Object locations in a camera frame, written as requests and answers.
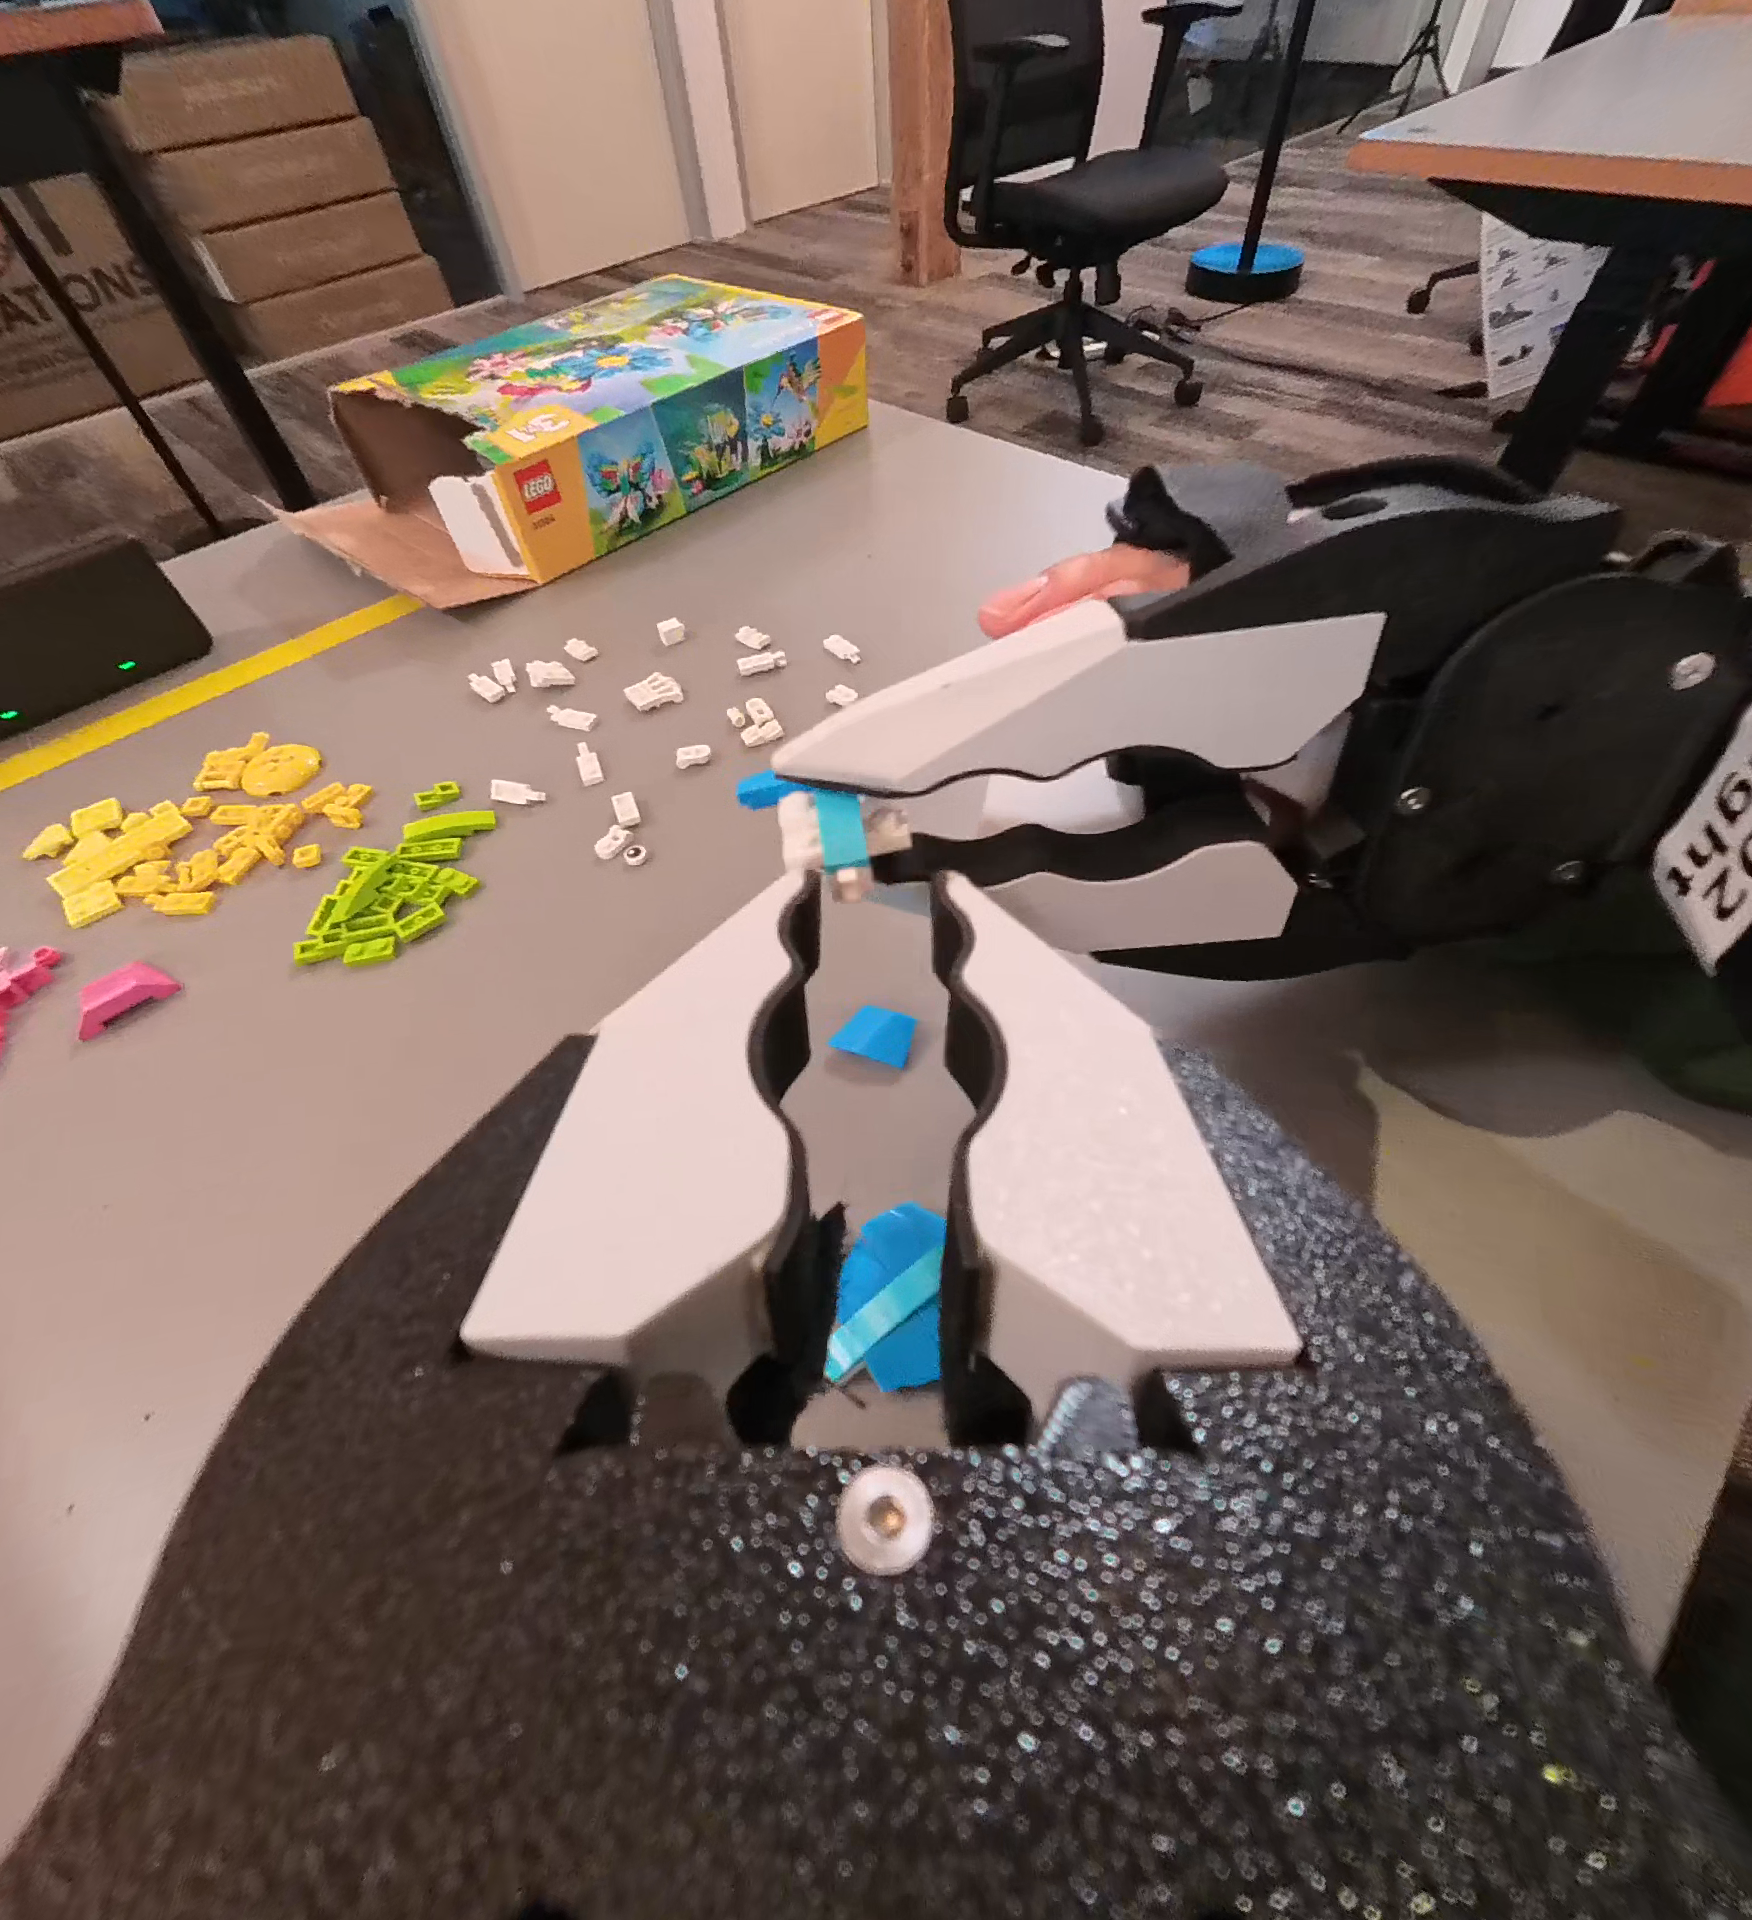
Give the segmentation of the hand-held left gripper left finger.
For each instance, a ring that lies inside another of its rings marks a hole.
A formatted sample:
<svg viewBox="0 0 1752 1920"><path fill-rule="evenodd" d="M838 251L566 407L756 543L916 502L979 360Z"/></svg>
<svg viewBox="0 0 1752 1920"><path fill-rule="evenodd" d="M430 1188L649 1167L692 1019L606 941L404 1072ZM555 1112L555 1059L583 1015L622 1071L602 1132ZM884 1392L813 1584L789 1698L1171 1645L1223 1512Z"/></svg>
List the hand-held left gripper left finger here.
<svg viewBox="0 0 1752 1920"><path fill-rule="evenodd" d="M602 1019L460 1322L471 1354L688 1382L747 1446L792 1439L847 1249L784 1109L817 959L819 884L781 875Z"/></svg>

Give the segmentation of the blue and white lego assembly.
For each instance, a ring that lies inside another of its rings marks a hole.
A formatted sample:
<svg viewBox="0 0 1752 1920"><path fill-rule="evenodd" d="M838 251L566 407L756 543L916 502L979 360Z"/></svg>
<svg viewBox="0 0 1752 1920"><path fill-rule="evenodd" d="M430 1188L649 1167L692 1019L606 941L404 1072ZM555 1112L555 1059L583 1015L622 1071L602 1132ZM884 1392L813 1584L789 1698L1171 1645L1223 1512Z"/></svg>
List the blue and white lego assembly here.
<svg viewBox="0 0 1752 1920"><path fill-rule="evenodd" d="M737 803L773 820L785 875L817 878L841 904L871 900L880 884L877 862L912 850L904 811L862 794L756 770L737 783Z"/></svg>

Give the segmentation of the group of white lego pieces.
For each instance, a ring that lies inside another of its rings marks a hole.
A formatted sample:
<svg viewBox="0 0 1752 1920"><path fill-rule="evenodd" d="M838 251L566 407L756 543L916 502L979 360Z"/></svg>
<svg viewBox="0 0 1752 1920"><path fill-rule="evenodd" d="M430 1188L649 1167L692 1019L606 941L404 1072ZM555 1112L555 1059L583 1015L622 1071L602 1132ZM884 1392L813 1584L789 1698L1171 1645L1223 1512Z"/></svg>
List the group of white lego pieces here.
<svg viewBox="0 0 1752 1920"><path fill-rule="evenodd" d="M684 637L685 629L677 617L664 617L658 623L660 642L681 642ZM738 679L756 679L763 673L781 670L789 664L789 654L781 646L767 645L767 635L751 625L737 629L733 645L742 649L733 657ZM823 637L819 649L848 669L862 664L862 649L841 635ZM579 637L571 637L562 652L568 660L576 664L587 664L597 654L597 649ZM488 670L468 673L464 681L468 688L487 706L496 706L520 692L520 681L526 681L530 692L576 685L572 673L568 673L559 660L526 660L520 673L510 660L495 660ZM622 702L637 715L670 713L684 700L684 685L677 685L677 679L673 679L667 670L649 670L642 681L630 681L622 687ZM848 708L859 700L859 688L852 685L830 685L823 700L830 708ZM742 708L722 708L722 715L738 746L743 746L747 753L763 753L767 744L784 738L781 719L756 694L751 694ZM597 713L583 708L550 706L547 721L559 731L580 733L580 738L576 742L576 779L583 788L599 786L604 770L599 765L597 750L588 744L588 733L597 725ZM677 742L670 750L670 765L677 773L695 773L709 767L712 763L714 753L708 742ZM414 807L425 807L446 806L451 800L458 800L458 783L445 781L421 792L412 803ZM547 806L547 792L526 781L491 779L488 800L514 807ZM808 786L793 783L763 765L751 775L738 781L737 800L743 811L751 813L779 813L785 803L813 803L816 794ZM867 846L862 846L859 806L854 800L819 798L819 817L830 825L838 844L848 846L848 852L838 854L838 861L847 861L847 866L852 869L867 866L871 852ZM595 857L599 862L618 861L627 869L643 866L647 846L637 838L637 831L642 825L643 813L633 792L622 788L618 794L610 794L610 825L604 834L597 837ZM796 866L804 866L808 861L819 861L816 850L804 852L804 837L816 841L816 834L819 834L819 829L816 829L816 806L808 806L808 813L800 806L793 811L796 852L792 852L792 861Z"/></svg>

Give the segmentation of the magenta lego arch brick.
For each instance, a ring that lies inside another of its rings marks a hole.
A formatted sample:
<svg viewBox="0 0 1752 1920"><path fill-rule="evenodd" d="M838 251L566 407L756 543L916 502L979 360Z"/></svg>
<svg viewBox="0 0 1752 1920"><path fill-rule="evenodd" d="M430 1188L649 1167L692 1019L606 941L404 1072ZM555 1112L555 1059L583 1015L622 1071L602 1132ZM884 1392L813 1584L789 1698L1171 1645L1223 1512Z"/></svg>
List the magenta lego arch brick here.
<svg viewBox="0 0 1752 1920"><path fill-rule="evenodd" d="M76 995L76 1042L92 1044L121 1020L167 1001L180 988L179 978L149 963L109 967Z"/></svg>

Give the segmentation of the person's right hand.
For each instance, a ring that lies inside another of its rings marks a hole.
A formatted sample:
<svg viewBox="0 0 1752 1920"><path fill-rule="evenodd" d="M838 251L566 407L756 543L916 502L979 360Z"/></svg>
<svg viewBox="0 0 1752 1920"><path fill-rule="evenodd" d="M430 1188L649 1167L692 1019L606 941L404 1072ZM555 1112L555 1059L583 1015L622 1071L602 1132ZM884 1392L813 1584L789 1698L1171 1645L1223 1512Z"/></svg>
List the person's right hand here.
<svg viewBox="0 0 1752 1920"><path fill-rule="evenodd" d="M1133 585L1135 561L1146 561L1146 554L1127 545L1059 561L1034 578L989 596L979 610L979 629L984 637L1000 640L1056 610L1138 592Z"/></svg>

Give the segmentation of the printed paper sheet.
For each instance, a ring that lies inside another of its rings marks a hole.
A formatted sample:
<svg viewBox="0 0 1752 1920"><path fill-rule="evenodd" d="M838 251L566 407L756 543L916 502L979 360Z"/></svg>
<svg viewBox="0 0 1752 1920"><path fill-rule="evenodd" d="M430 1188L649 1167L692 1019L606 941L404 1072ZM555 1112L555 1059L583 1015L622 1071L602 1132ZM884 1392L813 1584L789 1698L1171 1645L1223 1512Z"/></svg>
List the printed paper sheet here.
<svg viewBox="0 0 1752 1920"><path fill-rule="evenodd" d="M1607 248L1527 236L1488 214L1481 216L1477 294L1490 403L1535 390L1607 252Z"/></svg>

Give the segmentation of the stand with blue round base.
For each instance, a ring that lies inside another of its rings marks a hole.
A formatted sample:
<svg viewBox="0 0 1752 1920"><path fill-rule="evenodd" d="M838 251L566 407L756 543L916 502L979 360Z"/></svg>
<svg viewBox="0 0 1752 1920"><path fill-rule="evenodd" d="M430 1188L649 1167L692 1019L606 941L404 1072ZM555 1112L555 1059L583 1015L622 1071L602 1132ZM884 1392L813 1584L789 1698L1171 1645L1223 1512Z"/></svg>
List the stand with blue round base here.
<svg viewBox="0 0 1752 1920"><path fill-rule="evenodd" d="M1297 293L1305 252L1289 245L1263 248L1263 228L1273 201L1273 184L1292 131L1294 94L1305 63L1305 47L1315 24L1318 2L1297 2L1284 60L1275 78L1273 114L1263 136L1243 231L1231 248L1214 241L1189 255L1184 293L1226 307L1285 301Z"/></svg>

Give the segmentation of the black office chair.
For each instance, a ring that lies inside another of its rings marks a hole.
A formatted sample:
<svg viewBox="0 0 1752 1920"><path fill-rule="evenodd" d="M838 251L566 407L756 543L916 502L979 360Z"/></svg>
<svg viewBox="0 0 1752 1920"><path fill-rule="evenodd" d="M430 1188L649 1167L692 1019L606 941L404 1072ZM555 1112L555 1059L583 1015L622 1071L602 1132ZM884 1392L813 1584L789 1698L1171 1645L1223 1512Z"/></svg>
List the black office chair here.
<svg viewBox="0 0 1752 1920"><path fill-rule="evenodd" d="M1102 441L1088 341L1110 366L1148 357L1176 370L1172 403L1193 407L1193 360L1115 314L1123 257L1211 210L1226 174L1192 148L1160 148L1152 128L1090 155L1104 85L1104 10L1096 2L946 2L952 124L942 166L942 228L956 251L1014 252L1059 297L984 332L952 377L944 419L968 420L965 390L987 374L1054 349L1077 398L1077 439Z"/></svg>

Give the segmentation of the grey desk with wood edge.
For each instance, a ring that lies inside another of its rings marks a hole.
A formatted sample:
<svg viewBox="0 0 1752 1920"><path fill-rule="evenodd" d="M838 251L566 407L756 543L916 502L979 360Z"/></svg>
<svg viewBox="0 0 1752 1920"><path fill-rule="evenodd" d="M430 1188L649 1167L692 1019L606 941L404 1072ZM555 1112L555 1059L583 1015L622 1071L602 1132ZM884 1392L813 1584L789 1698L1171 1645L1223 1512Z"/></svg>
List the grey desk with wood edge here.
<svg viewBox="0 0 1752 1920"><path fill-rule="evenodd" d="M1752 318L1752 6L1669 6L1364 131L1357 174L1415 178L1526 236L1603 248L1498 465L1548 489L1621 369L1657 278L1709 262L1607 449L1647 458L1707 398Z"/></svg>

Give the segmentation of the black tripod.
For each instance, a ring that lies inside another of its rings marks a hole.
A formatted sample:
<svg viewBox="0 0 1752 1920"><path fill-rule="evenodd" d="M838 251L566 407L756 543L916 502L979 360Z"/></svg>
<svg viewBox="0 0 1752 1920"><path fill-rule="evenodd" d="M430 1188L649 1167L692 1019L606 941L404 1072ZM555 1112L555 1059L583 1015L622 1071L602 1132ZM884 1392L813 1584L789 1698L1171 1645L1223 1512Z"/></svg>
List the black tripod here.
<svg viewBox="0 0 1752 1920"><path fill-rule="evenodd" d="M1443 65L1450 10L1450 2L1418 6L1418 24L1407 49L1394 60L1377 90L1344 114L1332 126L1336 134L1394 124L1415 107L1436 106L1453 94Z"/></svg>

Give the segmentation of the black box with green lights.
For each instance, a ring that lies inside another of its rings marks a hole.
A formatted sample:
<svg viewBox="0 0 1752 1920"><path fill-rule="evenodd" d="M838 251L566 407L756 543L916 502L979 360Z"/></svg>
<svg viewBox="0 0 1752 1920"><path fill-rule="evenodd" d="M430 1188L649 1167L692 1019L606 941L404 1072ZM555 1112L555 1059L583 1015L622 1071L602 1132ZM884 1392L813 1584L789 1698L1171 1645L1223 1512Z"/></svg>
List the black box with green lights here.
<svg viewBox="0 0 1752 1920"><path fill-rule="evenodd" d="M0 742L203 660L213 635L136 539L0 564Z"/></svg>

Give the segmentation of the stack of brown cardboard boxes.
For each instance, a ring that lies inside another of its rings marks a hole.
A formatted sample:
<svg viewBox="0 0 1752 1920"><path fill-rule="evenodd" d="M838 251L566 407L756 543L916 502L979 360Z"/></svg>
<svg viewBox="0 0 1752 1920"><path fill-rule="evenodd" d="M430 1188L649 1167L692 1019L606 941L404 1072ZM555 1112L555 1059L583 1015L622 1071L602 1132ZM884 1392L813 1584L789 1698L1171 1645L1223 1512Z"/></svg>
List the stack of brown cardboard boxes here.
<svg viewBox="0 0 1752 1920"><path fill-rule="evenodd" d="M451 307L329 38L151 45L95 111L243 364Z"/></svg>

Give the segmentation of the cardboard box with red print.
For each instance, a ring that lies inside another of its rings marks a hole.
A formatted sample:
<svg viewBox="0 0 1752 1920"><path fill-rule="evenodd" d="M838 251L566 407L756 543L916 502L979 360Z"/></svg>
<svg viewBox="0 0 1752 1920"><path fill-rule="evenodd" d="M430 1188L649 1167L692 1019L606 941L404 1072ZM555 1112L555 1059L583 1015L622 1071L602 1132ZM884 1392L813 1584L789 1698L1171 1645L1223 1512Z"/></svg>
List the cardboard box with red print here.
<svg viewBox="0 0 1752 1920"><path fill-rule="evenodd" d="M136 398L196 381L183 333L92 178L11 187L0 206ZM0 227L0 445L114 404L112 387Z"/></svg>

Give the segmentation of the wood-edged desk with black legs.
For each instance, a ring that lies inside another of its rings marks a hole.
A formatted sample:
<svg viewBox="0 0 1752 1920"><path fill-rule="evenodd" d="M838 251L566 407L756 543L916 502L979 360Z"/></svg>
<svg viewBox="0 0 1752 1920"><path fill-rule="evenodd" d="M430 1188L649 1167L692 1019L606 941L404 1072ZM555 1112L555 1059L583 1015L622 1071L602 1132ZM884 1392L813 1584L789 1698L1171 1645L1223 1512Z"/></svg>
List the wood-edged desk with black legs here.
<svg viewBox="0 0 1752 1920"><path fill-rule="evenodd" d="M305 469L216 327L205 294L187 274L134 178L121 141L97 114L105 98L121 93L124 57L157 45L161 38L162 22L145 2L0 6L0 231L216 543L232 529L216 516L176 449L147 415L134 385L71 301L59 268L47 262L4 202L11 190L30 187L38 178L89 177L126 245L149 274L154 294L183 333L199 377L220 400L238 441L262 469L280 514L292 516L317 504Z"/></svg>

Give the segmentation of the wooden post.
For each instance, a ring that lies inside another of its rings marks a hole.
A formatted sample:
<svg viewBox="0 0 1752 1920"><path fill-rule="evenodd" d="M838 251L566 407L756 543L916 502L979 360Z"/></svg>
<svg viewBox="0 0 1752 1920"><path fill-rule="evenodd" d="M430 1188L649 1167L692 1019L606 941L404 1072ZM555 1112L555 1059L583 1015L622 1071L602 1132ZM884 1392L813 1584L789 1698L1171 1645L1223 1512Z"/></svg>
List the wooden post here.
<svg viewBox="0 0 1752 1920"><path fill-rule="evenodd" d="M944 228L952 136L952 22L946 2L884 2L888 38L888 201L898 283L926 289L960 274Z"/></svg>

